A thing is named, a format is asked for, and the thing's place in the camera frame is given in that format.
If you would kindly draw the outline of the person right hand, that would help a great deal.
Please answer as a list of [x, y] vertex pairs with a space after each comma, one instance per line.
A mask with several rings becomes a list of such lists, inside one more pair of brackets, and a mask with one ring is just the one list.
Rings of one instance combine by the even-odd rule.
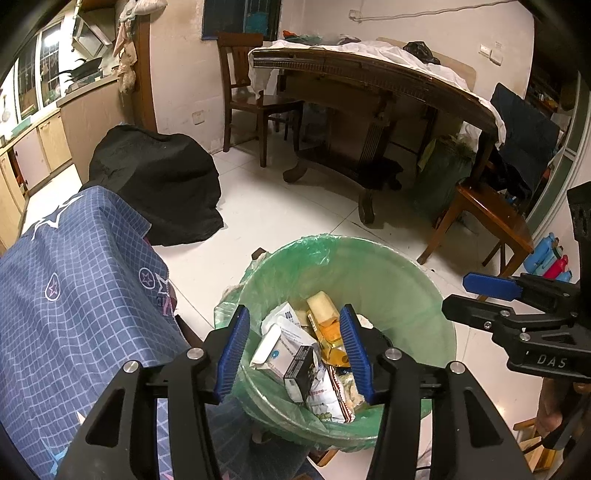
[[571, 382], [562, 379], [543, 379], [536, 415], [536, 429], [542, 437], [546, 437], [561, 425], [562, 404], [571, 391], [574, 391]]

